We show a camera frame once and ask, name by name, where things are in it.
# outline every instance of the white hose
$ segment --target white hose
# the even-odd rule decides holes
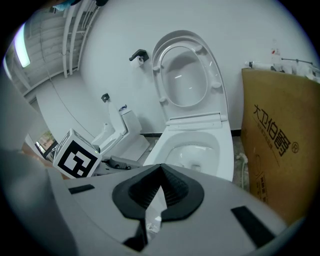
[[[243,159],[242,170],[241,170],[241,188],[244,189],[244,174],[245,174],[245,165],[248,163],[248,158],[244,153],[240,153],[235,157],[237,160],[240,158]]]

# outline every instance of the pipe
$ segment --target pipe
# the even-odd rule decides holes
[[[93,6],[93,9],[90,10],[90,13],[89,13],[89,15],[88,15],[88,18],[86,19],[85,24],[84,24],[84,28],[83,28],[84,30],[85,30],[86,27],[87,27],[87,23],[88,23],[88,22],[90,23],[90,16],[91,16],[91,18],[93,17],[93,15],[94,15],[95,11],[97,10],[97,8],[98,8],[98,6]]]
[[[77,31],[77,33],[84,33],[84,32],[86,32],[85,30],[79,30],[79,31]]]
[[[68,72],[67,72],[67,39],[68,39],[68,33],[69,33],[69,28],[71,24],[72,17],[74,15],[76,6],[70,6],[65,25],[64,25],[64,32],[63,32],[63,40],[62,40],[62,62],[63,62],[63,73],[64,77],[68,77]]]
[[[70,75],[73,74],[73,70],[72,70],[72,64],[73,64],[73,56],[74,56],[74,48],[75,48],[75,40],[76,40],[76,35],[77,35],[77,30],[78,30],[78,26],[81,20],[81,16],[85,11],[86,6],[88,6],[88,2],[90,0],[83,0],[80,6],[80,9],[78,11],[78,13],[76,14],[76,18],[74,21],[74,25],[73,25],[73,30],[72,30],[72,35],[71,35],[71,41],[70,41],[70,54],[69,54],[69,71],[70,71]]]
[[[91,12],[91,7],[92,7],[92,4],[94,3],[94,1],[91,1],[91,3],[89,4],[89,8],[88,10],[86,10],[86,13],[85,13],[85,16],[84,16],[84,19],[83,19],[83,22],[82,22],[82,26],[81,26],[81,29],[84,30],[85,27],[84,27],[84,24],[87,20],[87,17],[88,17],[88,14]]]
[[[245,165],[248,164],[248,158],[244,153],[240,153],[239,155],[237,155],[235,157],[237,160],[239,160],[240,158],[243,159],[242,162],[242,169],[241,169],[241,188],[244,189],[244,175],[245,175]]]
[[[92,24],[92,22],[94,21],[97,13],[98,13],[98,11],[99,11],[99,9],[100,9],[100,7],[98,7],[98,8],[95,10],[95,12],[94,12],[94,14],[92,15],[91,20],[90,20],[90,22],[89,22],[89,24],[88,24],[88,27],[86,28],[86,31],[85,31],[85,34],[84,34],[84,37],[83,37],[83,40],[82,40],[81,48],[80,48],[79,61],[78,61],[78,70],[80,69],[80,61],[81,61],[82,51],[83,51],[83,49],[84,49],[84,45],[85,45],[85,42],[86,42],[86,38],[87,38],[88,32],[89,32],[89,30],[90,30],[91,24]]]

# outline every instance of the white toilet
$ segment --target white toilet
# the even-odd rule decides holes
[[[234,148],[218,64],[195,33],[164,36],[152,53],[166,128],[144,166],[171,164],[232,181]]]
[[[150,143],[140,135],[141,124],[135,113],[126,108],[118,111],[112,102],[108,104],[110,124],[103,124],[103,131],[92,142],[98,145],[104,157],[116,156],[137,161]]]

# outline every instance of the brown cardboard box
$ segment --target brown cardboard box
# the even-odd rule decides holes
[[[242,79],[250,192],[291,224],[307,213],[320,181],[320,84],[248,68]]]

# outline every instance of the black bracket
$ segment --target black bracket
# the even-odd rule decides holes
[[[109,0],[95,0],[96,6],[104,6]]]
[[[147,51],[139,49],[131,56],[131,58],[129,58],[129,61],[132,62],[137,56],[140,56],[143,59],[143,62],[146,62],[147,60],[149,60]]]
[[[104,103],[106,103],[106,102],[107,102],[107,100],[109,100],[109,99],[110,99],[110,96],[109,96],[109,94],[108,94],[108,93],[106,93],[106,94],[102,95],[102,97],[101,97],[101,100],[103,100],[103,102],[104,102]]]

